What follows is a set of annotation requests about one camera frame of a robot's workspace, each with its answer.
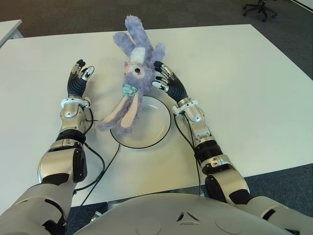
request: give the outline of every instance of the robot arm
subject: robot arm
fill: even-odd
[[[62,127],[40,161],[40,183],[29,188],[0,216],[0,235],[65,234],[73,191],[87,175],[84,109],[90,102],[82,96],[94,67],[81,71],[84,65],[79,60],[70,73],[68,97],[61,103]]]
[[[157,61],[155,68],[163,77],[156,77],[158,81],[152,82],[152,85],[167,92],[177,102],[173,107],[174,115],[183,114],[188,119],[195,158],[206,175],[205,187],[209,197],[265,219],[292,234],[313,234],[313,218],[270,198],[250,195],[246,181],[222,152],[207,127],[197,101],[188,97],[183,84],[168,66]]]

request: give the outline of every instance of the office chair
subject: office chair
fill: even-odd
[[[258,13],[262,12],[263,15],[265,16],[264,19],[262,19],[263,22],[266,22],[267,18],[268,18],[268,14],[266,11],[269,11],[271,13],[273,13],[274,15],[272,15],[272,18],[276,18],[276,16],[278,15],[278,13],[276,11],[273,11],[272,9],[269,9],[268,7],[265,6],[266,0],[258,0],[258,4],[246,4],[244,6],[244,10],[246,10],[244,12],[244,16],[247,15],[248,12],[250,11],[258,11]]]

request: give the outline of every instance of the white table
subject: white table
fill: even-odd
[[[313,82],[251,25],[147,33],[154,45],[166,44],[164,62],[199,102],[218,143],[243,176],[312,162]],[[60,101],[67,95],[73,63],[83,58],[95,66],[85,95],[96,119],[117,104],[126,57],[113,44],[113,34],[25,38],[0,49],[0,212],[38,182],[38,162],[61,126]],[[150,94],[172,107],[161,91]],[[117,149],[110,133],[92,128],[87,141],[108,164]],[[86,154],[89,172],[79,187],[101,169],[99,160],[88,150]],[[192,150],[172,123],[165,139],[151,148],[122,147],[86,203],[197,183]],[[89,190],[75,195],[72,205],[79,205]]]
[[[23,37],[18,30],[21,23],[21,20],[0,22],[0,47],[9,39]]]

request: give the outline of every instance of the plate rim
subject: plate rim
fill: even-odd
[[[159,100],[159,99],[157,99],[157,98],[155,98],[155,97],[153,97],[153,96],[150,96],[150,95],[143,95],[143,96],[156,99],[156,100],[160,101],[160,102],[166,107],[166,109],[167,109],[167,111],[168,111],[168,114],[169,114],[169,117],[170,117],[170,125],[169,125],[169,127],[168,127],[168,129],[167,129],[165,135],[164,135],[159,141],[157,141],[157,142],[155,142],[154,144],[151,144],[151,145],[149,145],[149,146],[146,146],[146,147],[138,147],[138,148],[137,148],[137,147],[130,147],[130,146],[127,146],[127,145],[124,145],[124,144],[120,143],[120,142],[114,137],[114,135],[113,135],[113,133],[112,133],[112,130],[110,129],[110,133],[111,133],[111,136],[113,137],[113,139],[114,139],[116,142],[118,142],[120,145],[124,146],[124,147],[131,148],[131,149],[144,149],[144,148],[152,147],[152,146],[156,145],[157,143],[161,142],[161,141],[167,136],[168,132],[169,132],[170,129],[171,129],[172,117],[171,117],[171,113],[170,113],[169,109],[167,108],[167,106],[166,106],[161,100]]]

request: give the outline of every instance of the gray carpet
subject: gray carpet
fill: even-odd
[[[146,29],[252,24],[310,78],[313,78],[313,14],[289,0],[268,0],[278,17],[242,16],[257,0],[0,0],[0,21],[22,19],[25,37],[125,30],[126,15],[139,16]],[[258,55],[255,62],[260,63]]]
[[[289,0],[267,1],[276,19],[252,12],[246,3],[257,0],[0,0],[0,22],[22,19],[25,37],[125,30],[126,15],[139,16],[146,29],[224,24],[252,24],[313,78],[313,14]],[[262,69],[262,61],[255,55]],[[253,195],[268,196],[313,216],[313,165],[246,178]],[[68,234],[87,224],[106,203],[82,207],[69,223]],[[77,212],[73,208],[71,218]]]

